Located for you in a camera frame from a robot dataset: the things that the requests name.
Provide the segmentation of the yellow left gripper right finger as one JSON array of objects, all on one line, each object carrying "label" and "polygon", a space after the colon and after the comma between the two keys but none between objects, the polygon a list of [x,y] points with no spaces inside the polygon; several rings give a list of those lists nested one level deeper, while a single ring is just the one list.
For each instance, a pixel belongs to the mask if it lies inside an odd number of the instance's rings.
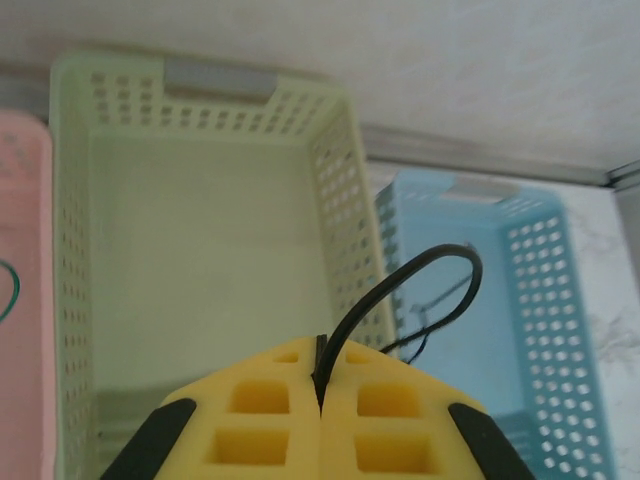
[{"label": "yellow left gripper right finger", "polygon": [[536,480],[486,408],[355,342],[321,413],[320,480]]}]

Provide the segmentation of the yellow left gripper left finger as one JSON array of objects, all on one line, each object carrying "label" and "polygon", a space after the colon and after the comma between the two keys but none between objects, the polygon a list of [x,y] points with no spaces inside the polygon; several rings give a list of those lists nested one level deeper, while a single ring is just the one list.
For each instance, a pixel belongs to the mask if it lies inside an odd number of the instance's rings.
[{"label": "yellow left gripper left finger", "polygon": [[319,480],[315,354],[297,339],[179,388],[100,480]]}]

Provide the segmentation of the light blue plastic basket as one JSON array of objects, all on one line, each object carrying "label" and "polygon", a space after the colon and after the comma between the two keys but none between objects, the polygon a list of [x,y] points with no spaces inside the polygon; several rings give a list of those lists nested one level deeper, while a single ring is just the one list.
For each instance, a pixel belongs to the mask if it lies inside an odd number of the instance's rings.
[{"label": "light blue plastic basket", "polygon": [[618,480],[561,200],[403,170],[376,206],[390,270],[439,244],[484,268],[466,312],[401,358],[479,401],[538,480]]}]

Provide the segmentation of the pale green plastic basket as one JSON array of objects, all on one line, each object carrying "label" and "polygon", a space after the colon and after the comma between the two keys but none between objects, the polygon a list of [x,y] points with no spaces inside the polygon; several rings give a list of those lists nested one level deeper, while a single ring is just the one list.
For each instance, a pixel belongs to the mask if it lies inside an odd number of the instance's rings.
[{"label": "pale green plastic basket", "polygon": [[50,80],[55,480],[98,480],[177,386],[332,331],[385,275],[348,92],[80,51]]}]

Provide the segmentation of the pink plastic basket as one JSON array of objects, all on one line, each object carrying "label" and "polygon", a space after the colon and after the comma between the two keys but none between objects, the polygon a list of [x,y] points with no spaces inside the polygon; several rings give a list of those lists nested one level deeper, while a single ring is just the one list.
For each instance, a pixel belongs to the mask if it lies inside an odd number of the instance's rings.
[{"label": "pink plastic basket", "polygon": [[54,480],[52,142],[0,111],[0,480]]}]

